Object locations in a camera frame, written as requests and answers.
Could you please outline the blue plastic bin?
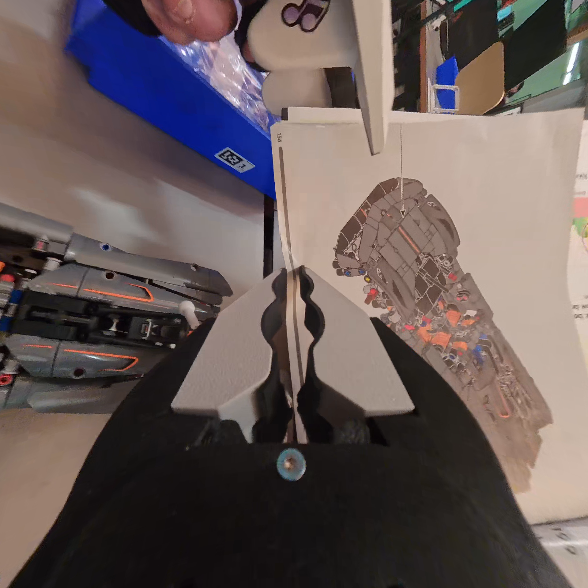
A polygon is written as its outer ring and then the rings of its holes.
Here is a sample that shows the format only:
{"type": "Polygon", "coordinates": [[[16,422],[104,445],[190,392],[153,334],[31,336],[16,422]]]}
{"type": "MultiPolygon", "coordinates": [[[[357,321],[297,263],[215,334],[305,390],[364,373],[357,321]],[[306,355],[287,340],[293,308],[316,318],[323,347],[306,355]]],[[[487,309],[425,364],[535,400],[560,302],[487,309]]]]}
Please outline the blue plastic bin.
{"type": "Polygon", "coordinates": [[[270,134],[102,1],[76,1],[66,49],[105,96],[276,199],[270,134]]]}

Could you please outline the person's left hand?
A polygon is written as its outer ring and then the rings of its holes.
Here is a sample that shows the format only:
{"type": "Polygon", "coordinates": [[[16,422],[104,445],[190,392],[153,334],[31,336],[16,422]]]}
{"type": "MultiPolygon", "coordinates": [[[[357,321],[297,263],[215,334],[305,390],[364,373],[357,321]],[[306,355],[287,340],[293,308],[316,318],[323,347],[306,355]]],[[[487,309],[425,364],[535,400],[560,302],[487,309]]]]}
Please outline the person's left hand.
{"type": "Polygon", "coordinates": [[[142,1],[147,16],[168,41],[216,42],[238,23],[234,1],[142,1]]]}

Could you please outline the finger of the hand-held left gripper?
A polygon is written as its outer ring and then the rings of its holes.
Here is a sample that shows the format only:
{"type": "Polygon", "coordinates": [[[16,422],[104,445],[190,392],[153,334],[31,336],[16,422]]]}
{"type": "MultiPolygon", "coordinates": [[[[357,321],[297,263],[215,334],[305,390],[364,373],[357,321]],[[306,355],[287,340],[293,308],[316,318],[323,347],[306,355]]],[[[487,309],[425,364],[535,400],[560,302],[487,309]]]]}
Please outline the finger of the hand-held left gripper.
{"type": "Polygon", "coordinates": [[[352,1],[359,60],[356,85],[372,155],[386,145],[394,99],[391,1],[352,1]]]}

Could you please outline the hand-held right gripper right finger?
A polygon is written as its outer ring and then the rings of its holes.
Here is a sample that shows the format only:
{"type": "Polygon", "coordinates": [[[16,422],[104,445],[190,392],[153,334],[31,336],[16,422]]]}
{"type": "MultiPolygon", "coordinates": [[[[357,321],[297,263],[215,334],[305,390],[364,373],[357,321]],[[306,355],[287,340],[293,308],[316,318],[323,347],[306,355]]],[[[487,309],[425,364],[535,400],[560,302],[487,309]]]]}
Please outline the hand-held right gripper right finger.
{"type": "Polygon", "coordinates": [[[370,317],[310,268],[298,268],[298,441],[415,405],[370,317]]]}

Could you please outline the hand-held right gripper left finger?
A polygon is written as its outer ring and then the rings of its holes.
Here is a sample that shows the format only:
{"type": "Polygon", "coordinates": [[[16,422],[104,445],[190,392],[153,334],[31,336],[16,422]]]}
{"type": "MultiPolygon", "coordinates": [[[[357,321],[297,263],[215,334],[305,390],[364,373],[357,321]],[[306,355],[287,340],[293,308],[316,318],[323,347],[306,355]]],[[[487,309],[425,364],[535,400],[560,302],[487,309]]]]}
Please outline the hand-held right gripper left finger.
{"type": "Polygon", "coordinates": [[[171,403],[174,412],[236,422],[247,442],[283,439],[291,412],[274,339],[287,275],[274,271],[218,315],[171,403]]]}

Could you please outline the grey lego car model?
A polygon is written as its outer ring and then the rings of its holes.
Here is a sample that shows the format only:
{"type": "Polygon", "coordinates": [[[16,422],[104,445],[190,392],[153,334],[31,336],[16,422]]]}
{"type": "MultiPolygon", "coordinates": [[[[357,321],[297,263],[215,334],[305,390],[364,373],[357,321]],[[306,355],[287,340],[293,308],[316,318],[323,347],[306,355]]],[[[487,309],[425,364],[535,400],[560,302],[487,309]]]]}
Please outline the grey lego car model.
{"type": "Polygon", "coordinates": [[[233,291],[194,263],[130,254],[1,204],[1,410],[108,414],[233,291]]]}

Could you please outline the white instruction booklet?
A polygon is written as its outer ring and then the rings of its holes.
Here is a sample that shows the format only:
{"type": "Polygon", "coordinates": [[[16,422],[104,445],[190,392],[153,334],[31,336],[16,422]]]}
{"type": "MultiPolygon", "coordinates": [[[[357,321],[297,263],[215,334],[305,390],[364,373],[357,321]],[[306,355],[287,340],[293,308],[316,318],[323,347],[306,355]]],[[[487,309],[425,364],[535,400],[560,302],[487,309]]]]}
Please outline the white instruction booklet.
{"type": "Polygon", "coordinates": [[[312,269],[451,386],[532,523],[587,517],[583,115],[350,114],[271,131],[286,267],[312,269]]]}

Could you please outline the tan wooden chair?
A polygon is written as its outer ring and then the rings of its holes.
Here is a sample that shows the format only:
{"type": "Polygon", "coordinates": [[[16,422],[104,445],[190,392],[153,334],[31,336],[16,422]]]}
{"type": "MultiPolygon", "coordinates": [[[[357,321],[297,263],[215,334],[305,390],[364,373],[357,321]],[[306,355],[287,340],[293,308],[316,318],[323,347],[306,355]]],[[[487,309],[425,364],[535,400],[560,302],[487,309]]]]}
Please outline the tan wooden chair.
{"type": "Polygon", "coordinates": [[[460,115],[483,115],[498,106],[505,94],[503,43],[495,42],[467,64],[458,73],[455,85],[460,115]]]}

